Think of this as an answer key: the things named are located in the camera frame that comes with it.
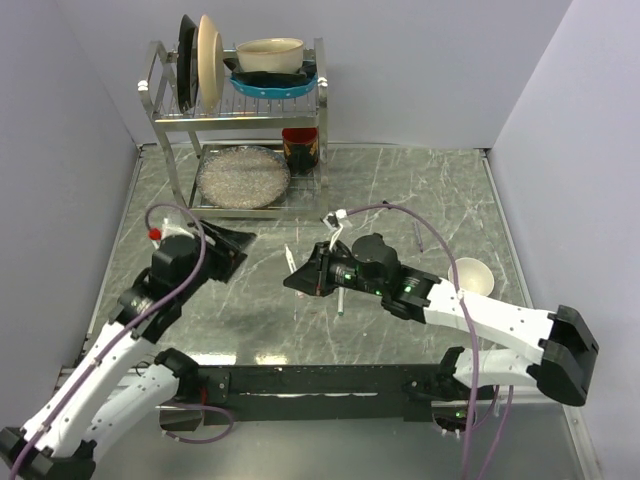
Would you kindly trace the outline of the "green white marker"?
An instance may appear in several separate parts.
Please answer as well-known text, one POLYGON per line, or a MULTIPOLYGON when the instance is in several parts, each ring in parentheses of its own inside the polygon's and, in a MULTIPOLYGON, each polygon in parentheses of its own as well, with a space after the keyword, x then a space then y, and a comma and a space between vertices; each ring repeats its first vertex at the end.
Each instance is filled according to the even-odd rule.
POLYGON ((344 301, 345 301, 345 289, 340 287, 338 289, 338 300, 337 300, 337 314, 338 316, 344 315, 344 301))

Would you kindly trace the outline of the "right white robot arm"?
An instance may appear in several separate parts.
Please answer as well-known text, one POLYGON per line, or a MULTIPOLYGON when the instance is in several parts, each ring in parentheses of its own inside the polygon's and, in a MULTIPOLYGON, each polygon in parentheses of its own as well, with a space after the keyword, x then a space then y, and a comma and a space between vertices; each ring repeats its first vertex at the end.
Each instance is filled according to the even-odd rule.
POLYGON ((585 405, 599 345, 578 310, 512 305, 464 289, 400 262, 377 233, 315 244, 301 267, 283 281, 308 296, 344 288, 376 295, 402 320, 444 326, 496 344, 494 350, 454 350, 453 364, 437 375, 439 390, 460 398, 472 386, 530 386, 564 405, 585 405))

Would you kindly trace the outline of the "red white marker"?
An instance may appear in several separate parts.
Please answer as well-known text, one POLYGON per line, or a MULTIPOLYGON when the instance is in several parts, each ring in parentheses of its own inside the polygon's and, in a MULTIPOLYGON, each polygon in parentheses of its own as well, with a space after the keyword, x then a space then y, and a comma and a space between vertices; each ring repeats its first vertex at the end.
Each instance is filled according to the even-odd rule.
POLYGON ((296 267, 296 263, 295 263, 293 254, 292 254, 292 252, 289 249, 287 244, 284 245, 284 250, 285 250, 285 258, 286 258, 286 261, 287 261, 287 265, 288 265, 289 271, 291 273, 294 273, 297 270, 297 267, 296 267))

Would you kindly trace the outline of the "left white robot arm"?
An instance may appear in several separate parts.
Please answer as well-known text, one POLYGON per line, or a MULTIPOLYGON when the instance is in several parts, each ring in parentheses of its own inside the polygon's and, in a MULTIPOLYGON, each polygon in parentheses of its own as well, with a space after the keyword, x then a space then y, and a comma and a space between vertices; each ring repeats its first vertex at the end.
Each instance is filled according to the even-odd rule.
POLYGON ((97 463, 156 406, 199 395, 199 365, 175 349, 123 391, 129 369, 151 352, 208 281, 228 282, 247 257, 253 233, 203 221, 166 223, 149 236, 150 264, 125 290, 93 347, 45 406, 21 427, 1 431, 1 458, 17 479, 89 479, 97 463))

